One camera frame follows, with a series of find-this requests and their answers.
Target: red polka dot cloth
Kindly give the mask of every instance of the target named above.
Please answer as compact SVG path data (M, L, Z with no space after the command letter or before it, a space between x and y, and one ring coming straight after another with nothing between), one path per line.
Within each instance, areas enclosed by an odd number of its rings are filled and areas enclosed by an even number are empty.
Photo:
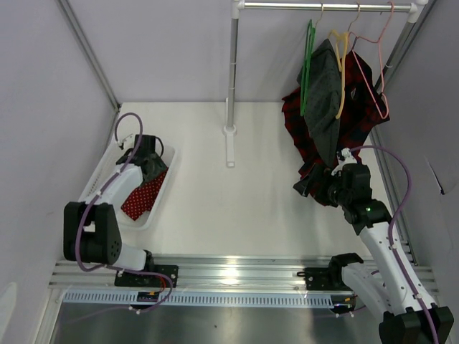
M154 180L149 181L145 185L139 186L136 190L132 191L121 206L121 210L123 210L124 213L134 221L145 211L150 211L155 204L159 190L161 190L161 185L163 185L166 173L167 170L157 176Z

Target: pink hanger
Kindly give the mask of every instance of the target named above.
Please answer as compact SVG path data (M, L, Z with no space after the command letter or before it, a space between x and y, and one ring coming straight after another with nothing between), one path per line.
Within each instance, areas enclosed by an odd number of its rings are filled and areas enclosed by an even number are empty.
M368 91L370 92L370 95L371 95L371 97L373 98L373 102L374 102L374 104L376 105L376 108L378 109L378 113L379 113L379 115L381 116L381 118L382 118L383 120L385 120L385 119L387 118L387 116L389 116L389 103L387 102L387 97L386 97L386 95L384 94L384 74L383 74L383 70L382 70L383 67L382 67L382 56L381 56L381 40L382 40L382 37L383 37L383 35L384 35L384 32L386 31L387 26L389 25L389 23L390 23L390 21L391 21L391 19L392 19L392 16L394 15L394 3L393 3L392 1L390 1L390 4L392 5L392 10L391 10L391 12L390 12L390 17L388 18L388 20L387 20L387 22L386 22L386 25L384 25L384 28L382 29L381 34L379 35L379 38L378 38L377 41L372 41L372 40L370 40L370 39L368 39L368 38L365 38L365 37L362 37L362 36L358 36L358 35L355 34L354 32L349 32L349 36L350 36L351 34L353 34L353 35L356 37L356 39L354 40L354 44L352 45L351 52L352 52L352 54L354 55L354 58L355 58L355 60L356 60L356 62L357 62L357 66L359 66L360 73L361 73L362 76L364 77L364 81L365 81L365 84L366 84L366 88L368 88ZM359 60L357 59L356 53L354 52L354 47L355 47L356 42L357 42L357 40L358 40L359 38L362 38L362 39L364 39L364 40L366 40L366 41L368 41L368 42L370 42L370 43L378 44L379 67L381 68L381 86L382 86L382 87L381 87L381 96L383 97L383 99L384 99L384 104L386 105L386 109L387 109L386 115L383 115L382 112L381 112L381 110L379 109L379 106L378 106L378 104L377 104L377 102L376 102L376 99L375 99L374 96L373 96L372 89L370 88L370 85L369 85L368 81L366 81L366 77L365 77L365 75L364 75L364 71L363 71L363 69L361 68L361 65L360 65L360 63L359 63Z

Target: white wall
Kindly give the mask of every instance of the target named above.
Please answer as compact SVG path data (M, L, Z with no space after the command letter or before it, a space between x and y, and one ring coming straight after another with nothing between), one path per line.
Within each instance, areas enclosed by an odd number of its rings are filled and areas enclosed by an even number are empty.
M0 4L0 290L19 284L3 343L29 343L62 256L62 211L103 152L113 111L53 0Z
M366 4L384 2L365 1ZM71 0L71 3L121 102L226 98L231 0ZM319 16L318 11L241 13L237 100L279 101L298 86L295 80L304 55L306 24ZM377 39L388 16L361 13L352 29ZM356 13L352 12L324 13L317 28L316 46L331 29L347 30L355 18ZM406 18L406 14L394 15L383 41L385 58ZM373 44L360 42L356 50L377 70L377 48Z
M434 269L440 292L459 324L459 46L456 0L438 1L390 82L391 120L380 126L384 145L400 153L414 189L407 220L415 252ZM440 179L441 196L427 161ZM395 169L398 190L405 177Z

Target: white plastic bin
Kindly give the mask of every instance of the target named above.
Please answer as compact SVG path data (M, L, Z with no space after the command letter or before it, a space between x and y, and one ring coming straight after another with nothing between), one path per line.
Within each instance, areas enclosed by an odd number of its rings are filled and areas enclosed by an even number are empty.
M107 150L105 151L103 157L100 159L98 166L95 168L89 182L86 184L85 190L80 196L80 200L84 200L93 192L97 191L104 181L110 177L110 174L113 172L116 161L124 154L125 150L133 147L133 135L126 140L124 144L124 149L121 150L116 142L112 142ZM159 154L161 152L161 145L159 143L156 145L156 152ZM170 145L164 144L164 154L161 157L164 163L169 167L164 182L161 185L158 196L156 197L155 203L151 211L146 211L143 213L137 220L132 220L129 216L124 214L120 209L116 213L116 219L118 220L118 226L121 231L143 231L150 227L153 217L158 208L159 202L166 190L169 178L172 174L172 171L176 164L177 152L176 149Z

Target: white tabletop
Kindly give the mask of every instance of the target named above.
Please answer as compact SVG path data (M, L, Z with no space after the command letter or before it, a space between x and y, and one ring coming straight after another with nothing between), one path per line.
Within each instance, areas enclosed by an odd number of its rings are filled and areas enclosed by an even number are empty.
M281 103L236 105L236 167L225 165L224 103L125 103L144 133L179 151L150 229L123 232L137 247L162 254L324 256L368 250L343 211L303 198L292 185L302 160L285 129ZM138 132L126 118L120 136ZM389 204L372 150L361 152L372 172L374 198Z

